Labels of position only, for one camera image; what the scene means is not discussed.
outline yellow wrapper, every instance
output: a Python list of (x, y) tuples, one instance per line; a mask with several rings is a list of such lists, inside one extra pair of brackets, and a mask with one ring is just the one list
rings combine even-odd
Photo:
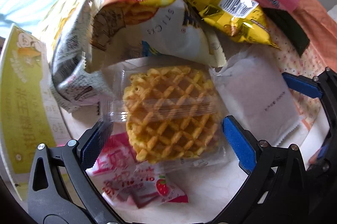
[(235, 42), (262, 43), (277, 47), (267, 30), (266, 17), (254, 0), (185, 0), (208, 24)]

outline cartoon character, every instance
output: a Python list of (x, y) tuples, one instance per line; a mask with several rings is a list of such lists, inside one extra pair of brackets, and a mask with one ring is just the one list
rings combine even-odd
[(20, 32), (16, 46), (18, 46), (18, 55), (23, 58), (24, 62), (28, 66), (33, 67), (35, 63), (40, 62), (42, 52), (42, 45), (40, 41), (27, 33)]

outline metal screw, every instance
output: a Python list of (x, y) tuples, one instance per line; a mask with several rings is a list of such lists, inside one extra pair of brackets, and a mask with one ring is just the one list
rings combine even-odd
[(70, 141), (68, 141), (68, 146), (70, 146), (70, 147), (72, 147), (72, 146), (75, 146), (75, 145), (76, 145), (76, 143), (77, 143), (77, 141), (76, 141), (76, 140), (74, 140), (74, 139), (71, 139)]
[(260, 140), (259, 144), (261, 147), (264, 147), (264, 148), (268, 146), (268, 142), (266, 142), (265, 140)]
[(329, 170), (330, 169), (329, 164), (328, 163), (324, 164), (322, 169), (323, 169), (323, 172), (326, 172), (327, 170)]
[(39, 146), (37, 147), (39, 150), (43, 150), (45, 147), (44, 143), (39, 144)]
[(294, 151), (297, 151), (298, 150), (298, 146), (296, 144), (292, 144), (291, 145), (291, 148), (294, 150)]

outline strawberry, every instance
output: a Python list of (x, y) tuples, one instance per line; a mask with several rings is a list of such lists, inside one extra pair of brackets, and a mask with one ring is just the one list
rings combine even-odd
[(157, 191), (162, 196), (167, 196), (169, 194), (169, 192), (170, 192), (170, 189), (166, 185), (165, 176), (160, 175), (159, 178), (160, 179), (158, 179), (157, 182), (156, 182)]

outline barcode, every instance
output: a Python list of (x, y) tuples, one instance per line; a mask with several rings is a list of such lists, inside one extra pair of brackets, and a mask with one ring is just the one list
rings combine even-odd
[(244, 19), (258, 6), (258, 2), (254, 0), (221, 0), (219, 6), (232, 16)]

